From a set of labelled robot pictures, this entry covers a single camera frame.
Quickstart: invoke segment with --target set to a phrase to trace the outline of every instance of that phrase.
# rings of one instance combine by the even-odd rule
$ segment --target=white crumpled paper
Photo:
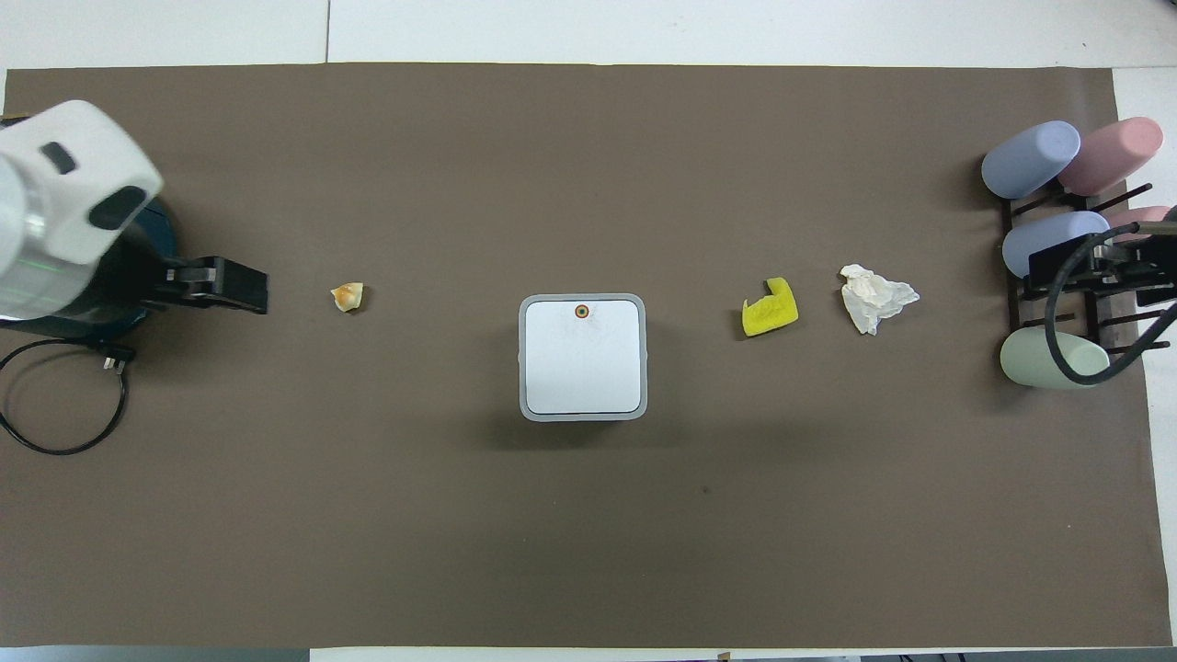
[[[858,264],[847,264],[839,271],[846,277],[842,300],[859,333],[878,333],[879,320],[899,315],[903,306],[919,300],[919,294],[906,283],[887,280]]]

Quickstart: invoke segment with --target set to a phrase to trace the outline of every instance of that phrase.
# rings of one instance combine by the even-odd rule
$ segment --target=white square box
[[[634,294],[534,294],[519,305],[519,409],[531,421],[646,412],[646,306]]]

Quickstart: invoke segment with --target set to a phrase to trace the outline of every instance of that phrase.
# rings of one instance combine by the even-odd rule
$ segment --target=brown table mat
[[[149,319],[92,451],[0,439],[2,644],[1170,643],[1139,369],[1052,392],[996,362],[979,158],[1115,120],[1109,71],[9,72],[9,112],[69,98],[271,313]],[[923,296],[878,337],[856,262]],[[771,276],[800,320],[743,339]],[[519,413],[519,302],[576,291],[645,300],[644,418]],[[113,386],[55,365],[6,406],[82,437]]]

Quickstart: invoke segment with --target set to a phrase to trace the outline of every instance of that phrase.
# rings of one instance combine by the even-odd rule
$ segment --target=yellow cloth
[[[770,278],[764,284],[769,286],[771,294],[752,305],[747,305],[747,299],[744,299],[742,319],[744,333],[749,338],[792,324],[799,317],[797,299],[784,278]]]

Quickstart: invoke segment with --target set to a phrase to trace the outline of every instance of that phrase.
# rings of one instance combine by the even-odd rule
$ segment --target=pink cup
[[[1126,212],[1119,212],[1116,216],[1108,217],[1108,225],[1112,227],[1119,227],[1121,225],[1128,225],[1129,223],[1156,223],[1169,213],[1172,207],[1141,207],[1138,210],[1128,210]],[[1148,234],[1121,234],[1116,237],[1117,241],[1131,241],[1133,239],[1144,239]]]
[[[1165,137],[1149,118],[1129,118],[1083,137],[1079,153],[1058,181],[1071,193],[1098,196],[1141,168],[1161,150]]]

